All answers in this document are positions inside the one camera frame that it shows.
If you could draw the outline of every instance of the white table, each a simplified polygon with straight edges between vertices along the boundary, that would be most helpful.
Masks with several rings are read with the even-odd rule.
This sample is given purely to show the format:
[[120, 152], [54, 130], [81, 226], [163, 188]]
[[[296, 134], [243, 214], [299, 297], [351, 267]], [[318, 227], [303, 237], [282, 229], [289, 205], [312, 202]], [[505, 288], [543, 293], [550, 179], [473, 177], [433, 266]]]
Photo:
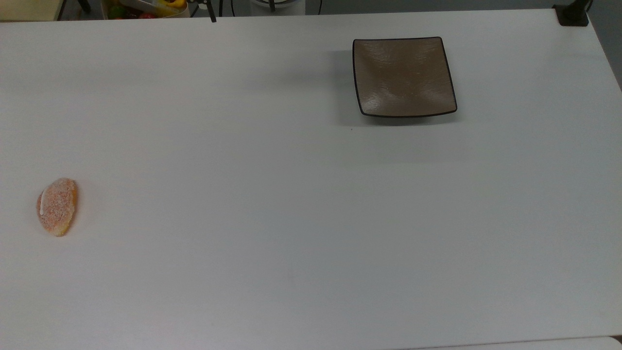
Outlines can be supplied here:
[[[523, 10], [0, 32], [3, 349], [622, 333], [622, 93], [591, 26]], [[352, 40], [433, 35], [458, 111], [362, 116]], [[35, 203], [63, 176], [80, 207], [59, 239]]]
[[456, 346], [444, 350], [620, 350], [622, 346], [613, 338], [583, 338], [552, 341], [528, 341], [488, 345]]

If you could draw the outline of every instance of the square plate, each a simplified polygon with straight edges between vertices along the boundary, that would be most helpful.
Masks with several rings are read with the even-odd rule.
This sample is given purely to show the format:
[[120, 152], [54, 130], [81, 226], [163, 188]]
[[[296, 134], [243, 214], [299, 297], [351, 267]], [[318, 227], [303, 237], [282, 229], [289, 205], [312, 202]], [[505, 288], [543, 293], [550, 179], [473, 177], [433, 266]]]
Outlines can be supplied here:
[[458, 109], [440, 37], [356, 39], [352, 61], [364, 115], [412, 118]]

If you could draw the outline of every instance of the black stand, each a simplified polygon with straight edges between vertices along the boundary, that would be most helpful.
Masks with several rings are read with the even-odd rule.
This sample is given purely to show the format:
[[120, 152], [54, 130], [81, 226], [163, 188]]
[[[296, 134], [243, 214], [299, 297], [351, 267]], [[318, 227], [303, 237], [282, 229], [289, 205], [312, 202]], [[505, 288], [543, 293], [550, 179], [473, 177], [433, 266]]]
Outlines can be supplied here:
[[89, 5], [88, 0], [78, 0], [80, 7], [86, 13], [91, 13], [91, 5]]
[[564, 27], [587, 27], [590, 21], [587, 19], [585, 6], [588, 2], [590, 0], [575, 0], [568, 6], [553, 5], [559, 24]]

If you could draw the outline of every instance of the dark plate edge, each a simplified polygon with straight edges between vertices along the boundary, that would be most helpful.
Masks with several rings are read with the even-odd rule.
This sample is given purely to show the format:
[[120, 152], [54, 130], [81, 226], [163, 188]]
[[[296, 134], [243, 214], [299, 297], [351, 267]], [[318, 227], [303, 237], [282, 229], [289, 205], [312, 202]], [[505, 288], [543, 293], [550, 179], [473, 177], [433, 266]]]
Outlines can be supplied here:
[[[355, 43], [357, 41], [420, 40], [420, 39], [433, 39], [433, 38], [439, 38], [440, 39], [440, 46], [441, 46], [441, 48], [443, 48], [443, 56], [445, 57], [445, 65], [447, 66], [447, 75], [449, 75], [449, 84], [452, 86], [453, 102], [456, 105], [456, 108], [453, 111], [445, 111], [445, 112], [442, 112], [442, 113], [426, 114], [426, 115], [378, 115], [378, 114], [365, 113], [365, 111], [363, 111], [363, 106], [361, 105], [361, 97], [358, 94], [358, 84], [356, 82], [356, 61], [355, 61], [355, 55], [354, 55]], [[456, 91], [453, 88], [452, 71], [449, 69], [449, 61], [447, 60], [447, 53], [445, 51], [445, 44], [443, 43], [443, 38], [441, 38], [439, 36], [435, 36], [435, 37], [416, 37], [416, 38], [392, 38], [392, 39], [354, 39], [352, 41], [352, 71], [353, 71], [353, 75], [354, 75], [354, 89], [356, 90], [356, 101], [358, 102], [358, 109], [361, 111], [362, 115], [376, 116], [376, 117], [379, 117], [379, 118], [425, 118], [426, 116], [436, 116], [436, 115], [445, 115], [445, 114], [449, 114], [449, 113], [454, 113], [454, 112], [456, 112], [458, 110], [458, 101], [456, 100]]]

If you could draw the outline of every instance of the pastry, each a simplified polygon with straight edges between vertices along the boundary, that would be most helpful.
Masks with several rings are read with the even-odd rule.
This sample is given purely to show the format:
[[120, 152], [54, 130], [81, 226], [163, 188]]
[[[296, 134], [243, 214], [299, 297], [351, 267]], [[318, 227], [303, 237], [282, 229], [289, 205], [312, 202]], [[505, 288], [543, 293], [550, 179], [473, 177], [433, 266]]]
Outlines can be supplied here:
[[37, 215], [43, 228], [57, 237], [65, 235], [77, 199], [78, 188], [74, 180], [63, 177], [45, 188], [37, 199]]

